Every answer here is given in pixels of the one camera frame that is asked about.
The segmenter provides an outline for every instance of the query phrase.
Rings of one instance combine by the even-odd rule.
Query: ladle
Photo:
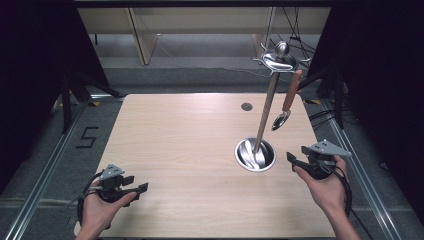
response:
[[[278,115],[275,119],[274,124],[272,125],[272,131],[279,129],[287,121],[290,116],[290,107],[293,104],[294,97],[296,96],[297,88],[299,87],[300,76],[302,75],[302,70],[297,70],[292,78],[292,81],[289,86],[289,90],[284,98],[283,103],[283,112]]]

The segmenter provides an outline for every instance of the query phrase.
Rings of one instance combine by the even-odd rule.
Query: person's right hand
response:
[[[342,169],[344,174],[347,174],[346,162],[339,156],[334,156],[334,158],[337,162],[336,166]],[[336,175],[331,174],[326,179],[316,180],[300,167],[295,166],[294,170],[308,185],[315,203],[325,213],[328,213],[328,211],[343,211],[345,192],[342,183]]]

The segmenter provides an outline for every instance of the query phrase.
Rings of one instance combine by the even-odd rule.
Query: metal rod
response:
[[[279,78],[279,72],[274,72],[271,76],[271,82],[269,83],[268,93],[266,95],[264,110],[262,112],[261,123],[259,125],[258,135],[256,136],[256,143],[255,147],[253,148],[253,153],[257,153],[259,151],[259,147],[261,146],[262,137],[264,135],[266,122],[268,120],[269,111],[271,110],[272,100],[274,99],[275,89],[277,88]]]

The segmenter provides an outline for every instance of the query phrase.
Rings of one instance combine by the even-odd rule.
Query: background desk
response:
[[[136,183],[149,182],[149,190],[122,209],[102,236],[334,236],[286,160],[287,151],[306,159],[300,146],[317,141],[299,96],[287,123],[271,131],[284,96],[276,95],[264,134],[277,160],[262,173],[242,168],[234,150],[256,135],[265,94],[127,96],[98,170],[114,163],[135,175]],[[242,110],[243,103],[253,110]]]

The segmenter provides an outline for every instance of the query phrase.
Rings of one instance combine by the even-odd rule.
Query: wooden tabletop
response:
[[[121,209],[103,237],[334,237],[286,152],[300,159],[317,142],[299,96],[290,118],[271,131],[285,94],[276,94],[264,140],[276,151],[255,173],[235,158],[237,144],[256,137],[265,94],[146,94],[125,98],[98,171],[108,164],[149,190]],[[250,103],[251,111],[242,109]]]

